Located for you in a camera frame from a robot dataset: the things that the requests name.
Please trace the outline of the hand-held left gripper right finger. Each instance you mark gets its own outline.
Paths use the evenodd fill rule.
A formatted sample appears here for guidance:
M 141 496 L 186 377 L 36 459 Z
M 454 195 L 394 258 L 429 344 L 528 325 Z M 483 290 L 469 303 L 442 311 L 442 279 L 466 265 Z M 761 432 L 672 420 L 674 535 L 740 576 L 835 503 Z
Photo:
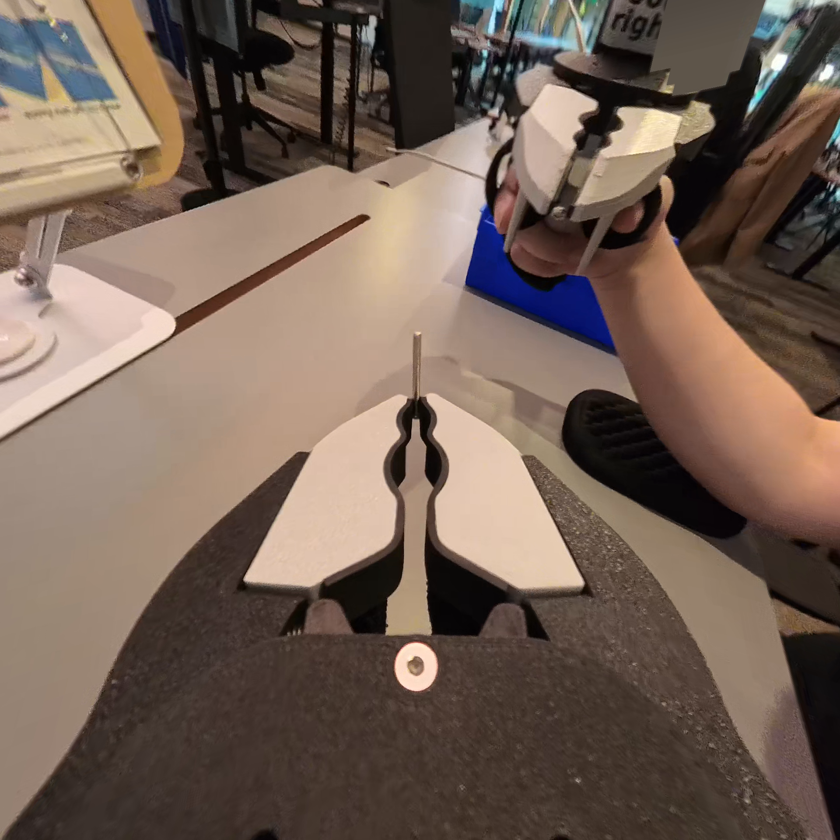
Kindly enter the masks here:
M 440 457 L 427 519 L 437 551 L 511 595 L 581 594 L 583 575 L 517 448 L 438 394 L 424 407 Z

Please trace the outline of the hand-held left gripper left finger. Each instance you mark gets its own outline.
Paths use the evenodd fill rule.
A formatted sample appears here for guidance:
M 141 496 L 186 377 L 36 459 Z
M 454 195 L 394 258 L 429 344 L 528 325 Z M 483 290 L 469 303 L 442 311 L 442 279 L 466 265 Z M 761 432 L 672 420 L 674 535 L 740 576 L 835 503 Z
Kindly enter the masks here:
M 404 535 L 394 456 L 406 397 L 336 427 L 312 449 L 248 567 L 249 589 L 315 595 L 383 561 Z

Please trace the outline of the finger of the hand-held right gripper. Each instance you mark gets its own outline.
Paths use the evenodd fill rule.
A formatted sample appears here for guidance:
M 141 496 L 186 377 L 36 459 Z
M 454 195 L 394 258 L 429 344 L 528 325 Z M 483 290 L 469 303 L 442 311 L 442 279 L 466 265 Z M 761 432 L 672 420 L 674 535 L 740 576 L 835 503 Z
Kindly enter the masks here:
M 682 111 L 619 108 L 616 117 L 618 127 L 605 136 L 606 145 L 591 157 L 578 154 L 567 181 L 573 189 L 567 200 L 570 221 L 588 238 L 577 276 L 585 273 L 598 249 L 623 249 L 641 241 L 659 214 L 659 182 L 676 156 Z M 616 216 L 639 203 L 644 215 L 635 230 L 614 231 Z
M 571 87 L 544 86 L 520 117 L 511 148 L 519 193 L 505 235 L 506 254 L 529 210 L 538 218 L 551 218 L 551 208 L 559 204 L 569 209 L 569 217 L 557 223 L 571 221 L 580 191 L 570 184 L 578 142 L 585 137 L 584 121 L 598 110 L 597 100 Z

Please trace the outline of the blue plastic bin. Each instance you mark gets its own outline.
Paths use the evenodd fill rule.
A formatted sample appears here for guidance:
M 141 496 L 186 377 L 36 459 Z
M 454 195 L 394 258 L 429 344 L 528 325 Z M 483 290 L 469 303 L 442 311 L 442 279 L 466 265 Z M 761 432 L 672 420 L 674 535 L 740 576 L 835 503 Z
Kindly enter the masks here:
M 531 287 L 520 278 L 503 252 L 502 236 L 496 230 L 488 205 L 480 211 L 465 285 L 526 317 L 615 353 L 612 335 L 591 282 L 582 276 L 568 276 L 548 291 Z

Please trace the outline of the person's right forearm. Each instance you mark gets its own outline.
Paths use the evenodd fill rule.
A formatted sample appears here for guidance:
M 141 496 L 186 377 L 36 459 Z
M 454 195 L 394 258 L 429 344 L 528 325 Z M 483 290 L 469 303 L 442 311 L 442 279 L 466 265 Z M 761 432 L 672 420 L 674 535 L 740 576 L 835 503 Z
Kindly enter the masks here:
M 669 236 L 589 278 L 658 436 L 748 520 L 838 550 L 839 425 L 816 416 L 712 305 Z

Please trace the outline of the grey desk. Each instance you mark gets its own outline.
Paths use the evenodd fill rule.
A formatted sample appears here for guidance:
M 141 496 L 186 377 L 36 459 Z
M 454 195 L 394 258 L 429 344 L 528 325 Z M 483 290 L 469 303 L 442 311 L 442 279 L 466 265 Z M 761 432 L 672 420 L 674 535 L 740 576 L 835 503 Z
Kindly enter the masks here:
M 536 456 L 662 585 L 780 798 L 832 835 L 761 560 L 596 483 L 560 447 L 615 355 L 465 289 L 483 122 L 360 174 L 323 166 L 64 255 L 191 324 L 2 442 L 2 829 L 88 717 L 153 593 L 299 451 L 411 384 Z

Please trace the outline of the person's right hand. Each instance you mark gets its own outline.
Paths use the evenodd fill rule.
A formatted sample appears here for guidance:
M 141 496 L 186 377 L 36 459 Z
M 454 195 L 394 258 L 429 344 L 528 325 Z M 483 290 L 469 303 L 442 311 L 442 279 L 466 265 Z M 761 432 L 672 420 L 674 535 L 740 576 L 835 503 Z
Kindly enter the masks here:
M 666 246 L 673 247 L 674 243 L 665 219 L 673 202 L 675 189 L 667 176 L 663 176 L 659 186 L 662 206 L 643 240 L 627 248 L 597 249 L 584 271 L 578 269 L 581 268 L 589 240 L 578 224 L 563 227 L 561 223 L 549 224 L 539 221 L 531 227 L 521 227 L 512 241 L 509 256 L 515 266 L 536 277 L 581 275 L 587 277 L 593 285 L 602 280 L 621 277 L 631 268 L 641 264 L 648 253 L 656 250 L 660 240 L 665 242 Z M 493 206 L 495 226 L 501 235 L 508 232 L 518 193 L 518 177 L 515 167 L 511 165 L 507 169 L 504 181 L 499 185 Z M 643 215 L 642 203 L 626 208 L 615 216 L 611 230 L 616 233 L 632 233 L 641 224 Z

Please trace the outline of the brown jacket on chair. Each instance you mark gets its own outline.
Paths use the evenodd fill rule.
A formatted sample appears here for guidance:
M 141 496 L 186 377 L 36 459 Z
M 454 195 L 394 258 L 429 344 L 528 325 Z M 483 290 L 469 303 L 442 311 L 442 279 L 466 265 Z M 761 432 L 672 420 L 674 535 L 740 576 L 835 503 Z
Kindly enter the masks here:
M 686 264 L 738 268 L 756 256 L 812 173 L 838 119 L 839 90 L 806 87 L 682 239 L 679 251 Z

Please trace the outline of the black mesh chair back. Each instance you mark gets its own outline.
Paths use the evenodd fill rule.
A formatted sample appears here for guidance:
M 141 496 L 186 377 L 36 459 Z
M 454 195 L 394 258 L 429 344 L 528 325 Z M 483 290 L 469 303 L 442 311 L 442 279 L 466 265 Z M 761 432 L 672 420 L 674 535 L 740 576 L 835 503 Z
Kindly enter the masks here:
M 446 1 L 385 1 L 395 147 L 413 150 L 455 129 L 453 43 Z

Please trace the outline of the black office chair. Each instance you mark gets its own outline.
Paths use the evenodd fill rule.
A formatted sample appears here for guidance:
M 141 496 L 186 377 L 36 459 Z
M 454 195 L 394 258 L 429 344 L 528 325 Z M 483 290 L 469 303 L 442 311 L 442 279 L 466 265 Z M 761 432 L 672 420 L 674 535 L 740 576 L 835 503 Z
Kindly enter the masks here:
M 241 130 L 251 131 L 258 127 L 278 142 L 281 158 L 289 159 L 289 145 L 295 143 L 296 131 L 252 100 L 248 82 L 253 81 L 257 92 L 266 93 L 266 70 L 289 64 L 295 56 L 293 47 L 277 35 L 250 29 L 245 34 L 241 51 L 214 45 L 209 55 L 218 102 L 211 113 L 222 120 L 222 149 L 228 151 L 227 125 L 235 129 L 234 148 L 240 151 L 243 150 Z

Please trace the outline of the white document stand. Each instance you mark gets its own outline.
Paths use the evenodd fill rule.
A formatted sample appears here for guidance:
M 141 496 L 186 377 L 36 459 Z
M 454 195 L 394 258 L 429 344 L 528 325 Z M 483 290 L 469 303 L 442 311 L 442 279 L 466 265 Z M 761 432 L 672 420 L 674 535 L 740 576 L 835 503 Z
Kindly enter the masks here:
M 1 279 L 1 439 L 168 340 L 167 311 L 56 261 L 68 211 L 32 219 Z

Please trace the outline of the person's black shirt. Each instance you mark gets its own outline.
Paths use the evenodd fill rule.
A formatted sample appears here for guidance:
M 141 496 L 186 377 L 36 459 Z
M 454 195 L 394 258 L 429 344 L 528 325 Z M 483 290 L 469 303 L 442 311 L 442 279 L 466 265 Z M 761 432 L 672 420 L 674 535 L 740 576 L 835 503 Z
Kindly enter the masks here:
M 829 819 L 839 837 L 839 635 L 782 637 Z

